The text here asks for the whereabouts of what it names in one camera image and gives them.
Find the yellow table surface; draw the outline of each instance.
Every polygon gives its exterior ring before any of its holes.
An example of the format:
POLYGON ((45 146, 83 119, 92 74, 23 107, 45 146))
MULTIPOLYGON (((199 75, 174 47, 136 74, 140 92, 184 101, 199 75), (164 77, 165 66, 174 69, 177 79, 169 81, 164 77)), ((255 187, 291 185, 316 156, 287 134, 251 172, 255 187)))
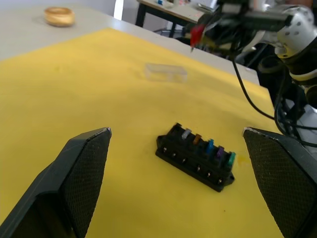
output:
MULTIPOLYGON (((245 82, 273 114, 266 89, 245 82)), ((281 238, 242 137, 276 131, 235 76, 142 39, 105 29, 0 62, 0 223, 68 139, 112 129, 88 238, 281 238), (148 81, 145 63, 181 65, 186 83, 148 81), (176 123, 237 153, 221 193, 155 156, 176 123)))

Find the transparent container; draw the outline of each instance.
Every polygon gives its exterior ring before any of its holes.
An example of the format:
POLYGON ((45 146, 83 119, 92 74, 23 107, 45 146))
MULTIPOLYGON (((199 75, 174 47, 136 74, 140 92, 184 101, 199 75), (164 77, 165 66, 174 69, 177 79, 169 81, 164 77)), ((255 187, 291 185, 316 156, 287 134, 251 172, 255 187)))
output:
POLYGON ((177 83, 187 81, 187 71, 183 67, 167 64, 145 64, 145 76, 150 81, 177 83))

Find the tape roll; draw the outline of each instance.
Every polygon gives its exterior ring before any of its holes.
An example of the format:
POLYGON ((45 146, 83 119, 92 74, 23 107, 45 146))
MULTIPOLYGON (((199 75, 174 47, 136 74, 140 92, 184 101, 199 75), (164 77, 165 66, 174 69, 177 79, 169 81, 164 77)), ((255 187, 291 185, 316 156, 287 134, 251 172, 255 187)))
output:
POLYGON ((44 13, 46 22, 52 26, 66 27, 75 22, 75 13, 66 7, 49 7, 44 13))

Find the blue fuse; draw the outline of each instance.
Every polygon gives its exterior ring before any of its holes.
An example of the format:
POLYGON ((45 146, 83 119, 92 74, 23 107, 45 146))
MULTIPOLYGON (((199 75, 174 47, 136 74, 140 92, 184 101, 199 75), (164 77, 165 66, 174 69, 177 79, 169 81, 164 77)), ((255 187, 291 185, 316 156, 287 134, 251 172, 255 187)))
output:
POLYGON ((207 153, 207 154, 210 154, 211 151, 212 151, 212 149, 213 149, 213 140, 210 140, 210 141, 209 141, 209 144, 208 144, 208 146, 207 146, 206 153, 207 153))
POLYGON ((219 146, 218 152, 217 152, 217 157, 221 158, 224 152, 224 148, 222 146, 219 146))

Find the wall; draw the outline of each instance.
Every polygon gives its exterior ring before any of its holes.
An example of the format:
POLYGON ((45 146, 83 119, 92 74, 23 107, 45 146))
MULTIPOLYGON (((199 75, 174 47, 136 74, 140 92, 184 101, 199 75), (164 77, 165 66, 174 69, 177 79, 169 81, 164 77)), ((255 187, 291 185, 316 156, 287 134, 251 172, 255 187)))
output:
MULTIPOLYGON (((139 3, 137 2, 137 0, 124 0, 122 20, 135 24, 135 19, 138 13, 138 6, 139 3)), ((166 25, 167 21, 159 17, 146 14, 143 28, 150 31, 155 31, 166 27, 166 25)))
POLYGON ((115 0, 0 0, 0 10, 41 4, 54 6, 62 3, 79 3, 113 15, 115 0))

